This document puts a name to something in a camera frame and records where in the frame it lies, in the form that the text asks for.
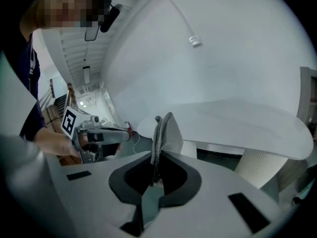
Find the white curved surface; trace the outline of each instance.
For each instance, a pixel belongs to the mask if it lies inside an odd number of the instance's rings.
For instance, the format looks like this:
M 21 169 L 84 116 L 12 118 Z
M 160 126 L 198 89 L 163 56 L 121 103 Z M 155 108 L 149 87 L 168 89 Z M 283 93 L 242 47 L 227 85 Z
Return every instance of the white curved surface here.
M 119 117 L 136 128 L 170 105 L 233 97 L 296 116 L 300 67 L 317 68 L 317 55 L 283 0 L 173 1 L 203 45 L 169 0 L 136 3 L 102 69 Z
M 294 115 L 266 105 L 237 100 L 172 106 L 145 118 L 137 127 L 140 135 L 152 138 L 155 116 L 172 112 L 183 139 L 259 150 L 302 160 L 313 150 L 307 127 Z

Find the ceiling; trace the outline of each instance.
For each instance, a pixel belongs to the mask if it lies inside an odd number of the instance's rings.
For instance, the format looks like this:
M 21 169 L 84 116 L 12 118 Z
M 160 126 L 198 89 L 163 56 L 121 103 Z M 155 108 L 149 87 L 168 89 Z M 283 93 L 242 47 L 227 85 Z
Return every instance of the ceiling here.
M 112 5 L 119 3 L 123 5 L 123 10 L 107 33 L 98 32 L 95 41 L 85 41 L 86 28 L 65 28 L 60 30 L 63 58 L 70 72 L 74 87 L 81 94 L 99 89 L 101 69 L 111 41 L 130 9 L 137 1 L 138 0 L 112 0 Z M 82 70 L 84 66 L 90 66 L 91 68 L 91 83 L 88 85 L 85 85 L 84 82 Z

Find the white cylinder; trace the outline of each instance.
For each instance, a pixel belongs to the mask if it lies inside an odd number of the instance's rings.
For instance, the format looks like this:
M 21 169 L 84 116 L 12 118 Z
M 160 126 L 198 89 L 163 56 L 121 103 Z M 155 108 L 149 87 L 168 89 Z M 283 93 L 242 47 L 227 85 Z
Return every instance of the white cylinder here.
M 241 177 L 261 188 L 285 164 L 287 158 L 257 150 L 245 150 L 235 170 Z
M 183 148 L 180 152 L 181 155 L 186 155 L 188 157 L 197 158 L 197 147 L 196 143 L 192 141 L 185 141 L 183 143 Z

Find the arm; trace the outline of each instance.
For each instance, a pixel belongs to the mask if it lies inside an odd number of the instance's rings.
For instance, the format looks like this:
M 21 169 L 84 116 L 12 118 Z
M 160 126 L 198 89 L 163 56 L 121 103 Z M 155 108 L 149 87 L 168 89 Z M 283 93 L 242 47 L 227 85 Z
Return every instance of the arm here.
M 64 134 L 52 132 L 47 128 L 41 128 L 34 137 L 34 142 L 44 153 L 55 155 L 74 155 L 80 158 L 79 152 L 75 151 L 70 139 Z

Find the hand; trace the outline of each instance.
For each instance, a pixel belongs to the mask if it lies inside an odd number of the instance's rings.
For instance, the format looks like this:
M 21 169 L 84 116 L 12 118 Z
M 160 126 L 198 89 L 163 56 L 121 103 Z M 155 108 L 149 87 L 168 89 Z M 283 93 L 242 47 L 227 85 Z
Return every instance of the hand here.
M 79 141 L 79 144 L 80 144 L 81 148 L 83 148 L 86 145 L 88 145 L 89 141 L 88 141 L 87 133 L 80 134 L 79 137 L 78 137 L 78 141 Z M 70 146 L 71 146 L 71 148 L 69 149 L 70 154 L 75 156 L 75 157 L 79 157 L 80 158 L 80 153 L 74 149 L 74 147 L 72 146 L 71 142 L 70 142 Z M 121 144 L 119 144 L 116 153 L 118 151 L 120 151 L 121 149 L 122 149 L 122 146 L 121 146 Z
M 73 155 L 80 157 L 80 153 L 75 151 L 71 140 L 66 135 L 52 132 L 45 127 L 41 128 L 36 133 L 33 141 L 44 153 L 51 153 L 60 156 Z

